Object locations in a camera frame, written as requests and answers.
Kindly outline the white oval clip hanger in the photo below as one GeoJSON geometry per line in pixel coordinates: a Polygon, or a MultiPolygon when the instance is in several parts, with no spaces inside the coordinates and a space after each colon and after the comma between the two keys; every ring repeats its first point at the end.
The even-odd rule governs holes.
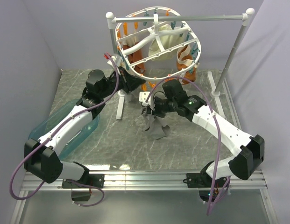
{"type": "Polygon", "coordinates": [[[109,12],[106,18],[114,32],[114,47],[131,74],[154,83],[164,75],[147,76],[146,67],[170,62],[176,69],[167,77],[181,76],[195,81],[201,43],[178,12],[166,7],[148,7],[123,18],[109,12]]]}

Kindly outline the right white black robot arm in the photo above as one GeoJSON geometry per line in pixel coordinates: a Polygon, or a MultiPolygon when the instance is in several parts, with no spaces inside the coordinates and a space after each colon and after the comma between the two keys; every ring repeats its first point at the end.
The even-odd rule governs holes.
{"type": "Polygon", "coordinates": [[[164,99],[154,97],[151,92],[140,93],[139,101],[146,107],[147,114],[163,118],[167,113],[176,112],[207,130],[232,153],[232,156],[226,159],[209,163],[201,175],[202,183],[210,187],[219,178],[232,175],[241,180],[248,180],[264,161],[264,138],[240,130],[217,114],[199,96],[188,96],[177,80],[165,82],[162,88],[164,99]]]}

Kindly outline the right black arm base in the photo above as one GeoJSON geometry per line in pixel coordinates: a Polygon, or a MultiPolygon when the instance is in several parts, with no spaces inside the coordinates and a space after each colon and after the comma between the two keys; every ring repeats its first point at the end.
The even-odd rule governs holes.
{"type": "MultiPolygon", "coordinates": [[[[219,188],[223,187],[227,178],[222,177],[215,180],[214,190],[212,193],[212,202],[219,194],[219,188]]],[[[187,173],[183,183],[187,184],[188,188],[198,188],[199,196],[204,202],[208,202],[210,197],[210,189],[212,186],[212,178],[208,174],[200,173],[187,173]]]]}

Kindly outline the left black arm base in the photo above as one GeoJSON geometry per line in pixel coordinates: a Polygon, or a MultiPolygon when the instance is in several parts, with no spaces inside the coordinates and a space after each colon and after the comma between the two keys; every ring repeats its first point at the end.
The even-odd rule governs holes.
{"type": "Polygon", "coordinates": [[[63,180],[62,189],[71,189],[71,199],[74,203],[88,202],[91,199],[92,191],[98,190],[101,193],[101,198],[95,204],[100,203],[105,193],[102,190],[104,186],[105,175],[104,174],[88,174],[86,178],[78,181],[63,180]]]}

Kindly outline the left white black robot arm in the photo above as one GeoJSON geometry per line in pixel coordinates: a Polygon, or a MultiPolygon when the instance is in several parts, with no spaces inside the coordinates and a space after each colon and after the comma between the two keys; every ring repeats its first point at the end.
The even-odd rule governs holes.
{"type": "Polygon", "coordinates": [[[131,93],[144,83],[145,80],[130,75],[122,67],[110,77],[105,77],[101,70],[92,70],[82,96],[71,112],[51,131],[36,140],[30,138],[25,143],[24,155],[28,159],[24,162],[24,168],[46,183],[66,179],[73,180],[80,188],[92,185],[95,180],[89,169],[77,162],[61,161],[61,151],[79,131],[97,118],[106,105],[105,98],[120,90],[131,93]]]}

